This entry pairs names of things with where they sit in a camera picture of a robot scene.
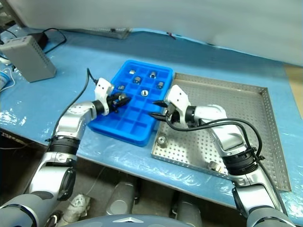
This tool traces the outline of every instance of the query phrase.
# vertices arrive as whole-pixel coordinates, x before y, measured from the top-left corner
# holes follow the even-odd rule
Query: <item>silver robot arm segment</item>
[[[93,102],[72,105],[59,120],[55,135],[31,181],[28,194],[19,195],[0,207],[0,226],[44,226],[60,201],[73,191],[76,153],[87,124],[127,104],[130,98],[111,95],[112,85],[100,78]]]
[[[155,104],[167,110],[164,115],[150,113],[151,116],[160,121],[169,120],[170,125],[179,122],[183,128],[190,129],[214,120],[223,119],[220,122],[224,122],[227,119],[221,106],[192,106],[187,94],[178,85],[172,86],[165,102],[156,101]],[[247,226],[295,226],[282,213],[274,185],[252,155],[251,145],[245,142],[240,129],[236,125],[222,125],[207,130],[235,186],[232,193],[237,209],[248,217]]]

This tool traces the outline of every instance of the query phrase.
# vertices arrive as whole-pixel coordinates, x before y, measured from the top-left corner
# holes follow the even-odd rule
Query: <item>white bottle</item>
[[[4,86],[10,81],[9,76],[0,71],[0,90],[2,90],[2,88],[4,88]]]

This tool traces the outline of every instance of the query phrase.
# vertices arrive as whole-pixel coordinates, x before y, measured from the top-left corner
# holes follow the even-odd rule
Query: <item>wire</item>
[[[253,126],[250,122],[246,121],[246,120],[243,120],[243,119],[239,119],[239,118],[224,118],[224,119],[217,119],[217,120],[213,120],[211,122],[207,122],[207,123],[204,123],[203,125],[209,125],[209,124],[212,124],[212,123],[216,123],[216,122],[224,122],[224,121],[236,121],[236,122],[242,122],[246,125],[248,125],[249,127],[251,127],[251,129],[255,132],[256,136],[257,136],[257,139],[258,139],[258,150],[257,150],[257,157],[260,156],[261,154],[261,150],[262,150],[262,147],[263,147],[263,143],[262,143],[262,138],[258,132],[258,130],[256,129],[255,126]]]
[[[49,53],[50,51],[52,51],[53,49],[57,48],[58,46],[62,45],[63,43],[65,43],[67,41],[66,36],[59,29],[54,28],[54,27],[48,28],[48,29],[44,30],[42,33],[45,34],[45,32],[47,32],[49,30],[56,30],[57,32],[59,32],[63,37],[63,41],[61,41],[60,43],[58,43],[56,46],[52,47],[51,49],[45,51],[44,53]]]
[[[5,60],[8,60],[8,58],[4,57],[3,55],[0,55],[0,58],[3,58]]]
[[[272,178],[270,177],[268,171],[265,169],[263,163],[261,162],[261,160],[259,159],[259,155],[261,153],[261,150],[262,150],[262,139],[260,137],[260,134],[258,132],[258,130],[248,121],[246,120],[242,120],[242,119],[238,119],[238,118],[225,118],[225,119],[218,119],[218,120],[214,120],[214,121],[211,121],[211,122],[208,122],[208,123],[204,123],[202,125],[199,125],[197,127],[194,127],[194,128],[188,128],[188,129],[182,129],[182,128],[177,128],[175,127],[170,121],[169,121],[169,118],[168,116],[166,116],[166,123],[169,125],[169,127],[171,127],[172,129],[174,130],[177,130],[177,131],[197,131],[197,130],[202,130],[202,129],[208,129],[208,128],[212,128],[212,127],[218,127],[218,126],[223,126],[223,125],[236,125],[238,127],[241,128],[242,130],[242,133],[243,133],[243,137],[245,139],[245,142],[247,143],[247,146],[249,148],[251,148],[251,145],[249,143],[249,140],[248,140],[248,137],[247,137],[247,133],[246,133],[246,130],[245,128],[243,127],[243,125],[235,122],[235,121],[238,121],[238,122],[242,122],[242,123],[245,123],[247,124],[249,127],[251,127],[253,129],[253,131],[255,132],[257,138],[258,138],[258,142],[259,142],[259,145],[258,145],[258,150],[257,150],[257,153],[255,154],[255,152],[253,150],[251,150],[251,153],[253,155],[253,157],[255,158],[256,162],[260,165],[260,167],[263,169],[264,171],[264,174],[266,175],[266,177],[268,178],[270,184],[272,185],[272,188],[274,190],[274,193],[276,194],[277,196],[277,199],[281,205],[281,209],[283,211],[283,213],[285,215],[288,216],[287,214],[287,210],[285,208],[285,205],[283,203],[283,200],[281,198],[281,195],[280,193],[278,192],[278,189],[275,185],[275,183],[273,182]]]
[[[53,129],[51,138],[53,138],[53,136],[55,135],[56,129],[57,129],[57,127],[58,127],[59,121],[60,121],[60,119],[62,118],[62,116],[63,116],[63,115],[65,114],[65,112],[66,112],[66,111],[67,111],[67,110],[68,110],[68,109],[69,109],[69,108],[78,100],[78,98],[83,94],[83,92],[84,92],[84,91],[86,90],[86,88],[87,88],[88,83],[89,83],[89,74],[87,73],[86,81],[85,81],[85,85],[84,85],[83,89],[82,89],[81,92],[77,95],[77,97],[76,97],[74,100],[72,100],[72,102],[63,110],[63,112],[62,112],[61,115],[59,116],[59,118],[58,118],[58,120],[57,120],[57,122],[56,122],[56,124],[55,124],[55,127],[54,127],[54,129]],[[50,144],[51,144],[51,143],[48,143],[48,145],[47,145],[47,147],[46,147],[46,151],[48,151]],[[31,181],[32,181],[32,179],[33,179],[33,177],[34,177],[36,171],[37,171],[37,169],[35,170],[35,172],[34,172],[33,175],[31,176],[31,178],[28,180],[28,182],[27,182],[27,184],[26,184],[26,186],[25,186],[25,188],[24,188],[24,190],[23,190],[23,194],[25,194],[25,193],[27,192],[27,189],[29,188],[30,183],[31,183]]]
[[[272,186],[272,188],[273,188],[273,190],[274,190],[274,193],[276,194],[276,197],[277,197],[277,199],[278,199],[278,201],[279,201],[279,203],[280,203],[280,205],[281,205],[281,209],[282,209],[283,213],[284,213],[286,216],[288,216],[286,207],[285,207],[285,205],[284,205],[284,202],[283,202],[283,200],[282,200],[282,198],[281,198],[280,193],[278,192],[278,189],[277,189],[277,187],[276,187],[276,185],[275,185],[273,179],[272,179],[271,176],[269,175],[267,169],[265,169],[265,166],[263,165],[263,163],[258,159],[258,157],[256,156],[256,154],[255,154],[254,152],[252,152],[252,155],[253,155],[254,158],[257,160],[257,163],[258,163],[258,164],[260,165],[260,167],[263,169],[264,174],[267,176],[269,182],[271,183],[271,186]]]
[[[55,135],[56,133],[56,129],[59,125],[59,121],[60,119],[62,118],[62,116],[65,114],[65,112],[80,98],[80,96],[83,94],[83,92],[86,90],[87,88],[87,85],[89,84],[89,68],[87,68],[87,75],[86,75],[86,81],[85,81],[85,85],[83,87],[83,89],[81,90],[81,92],[77,95],[77,97],[75,97],[74,100],[72,100],[72,102],[63,110],[63,112],[61,113],[61,115],[59,116],[56,124],[55,124],[55,127],[53,129],[53,132],[52,132],[52,135],[51,135],[51,138]]]
[[[95,78],[92,76],[92,74],[90,73],[90,70],[89,70],[89,69],[87,69],[87,73],[89,74],[89,77],[92,79],[92,81],[97,85],[98,80],[95,79]]]
[[[171,127],[172,129],[174,130],[177,130],[177,131],[197,131],[197,130],[202,130],[202,129],[209,129],[209,128],[213,128],[213,127],[219,127],[219,126],[224,126],[224,125],[236,125],[238,126],[239,128],[241,128],[242,132],[243,132],[243,137],[244,137],[244,140],[248,146],[248,148],[251,148],[251,145],[250,145],[250,142],[248,140],[248,136],[247,136],[247,132],[244,128],[243,125],[241,125],[240,123],[237,123],[237,122],[223,122],[223,123],[214,123],[214,124],[211,124],[210,122],[206,123],[206,124],[203,124],[201,126],[197,126],[197,127],[194,127],[194,128],[188,128],[188,129],[182,129],[182,128],[177,128],[175,127],[170,121],[169,121],[169,118],[168,116],[166,116],[166,123],[169,125],[169,127]]]
[[[102,172],[103,172],[104,169],[105,169],[105,166],[100,170],[100,172],[99,172],[98,176],[96,177],[96,179],[95,179],[93,185],[92,185],[91,188],[88,190],[88,192],[85,193],[85,195],[89,195],[89,193],[91,192],[91,190],[93,190],[93,188],[95,187],[95,185],[96,185],[96,183],[97,183],[98,178],[100,177],[100,175],[102,174]]]
[[[28,145],[30,145],[30,144],[32,144],[32,143],[34,143],[34,142],[27,143],[27,144],[25,144],[25,145],[22,146],[22,147],[17,147],[17,148],[0,148],[0,149],[1,149],[1,150],[17,150],[17,149],[25,148],[25,147],[27,147]]]
[[[17,38],[17,36],[16,36],[13,32],[11,32],[11,31],[9,31],[9,30],[7,30],[7,29],[4,29],[4,28],[2,28],[2,30],[3,30],[3,31],[6,31],[6,32],[8,32],[8,33],[11,33],[13,36],[15,36],[15,37]]]
[[[6,74],[6,72],[5,72],[6,70],[9,71],[9,75],[10,75],[10,77],[11,77],[11,80],[13,81],[13,84],[10,85],[10,86],[8,86],[8,87],[5,87],[5,88],[1,89],[0,92],[4,91],[4,90],[6,90],[6,89],[9,89],[9,88],[13,87],[13,86],[16,84],[16,82],[15,82],[15,80],[14,80],[14,78],[13,78],[13,75],[12,75],[12,72],[11,72],[10,68],[6,68],[6,69],[4,69],[2,72]]]

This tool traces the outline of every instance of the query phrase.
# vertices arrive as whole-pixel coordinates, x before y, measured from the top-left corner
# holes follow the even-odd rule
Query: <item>blue table cover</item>
[[[11,31],[25,35],[14,26]],[[86,68],[94,77],[111,80],[128,59],[172,68],[175,72],[268,87],[292,192],[282,193],[288,214],[303,225],[303,120],[281,62],[203,45],[182,38],[131,33],[125,40],[64,32],[67,43],[47,56],[57,68],[53,79],[28,83],[14,73],[16,85],[0,94],[0,127],[41,144],[51,136],[62,110],[82,89]],[[60,41],[48,32],[46,50]],[[1,35],[6,41],[11,36]],[[94,100],[90,81],[79,101]],[[146,147],[137,147],[86,129],[78,156],[225,206],[235,207],[233,185],[220,177],[156,160],[151,157],[156,129]]]

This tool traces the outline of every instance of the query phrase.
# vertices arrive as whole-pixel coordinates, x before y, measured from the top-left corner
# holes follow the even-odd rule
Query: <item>stainless steel tray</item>
[[[291,191],[283,150],[266,87],[180,73],[175,74],[174,84],[179,85],[188,94],[192,105],[217,104],[226,110],[228,117],[241,118],[251,122],[262,137],[261,154],[266,158],[263,161],[264,166],[280,190]],[[258,141],[254,132],[249,127],[245,128],[250,142],[257,147]],[[166,148],[160,148],[156,142],[161,135],[167,138]],[[209,134],[204,130],[179,132],[161,122],[153,145],[152,156],[176,165],[229,178]],[[210,161],[221,165],[220,173],[207,169]]]

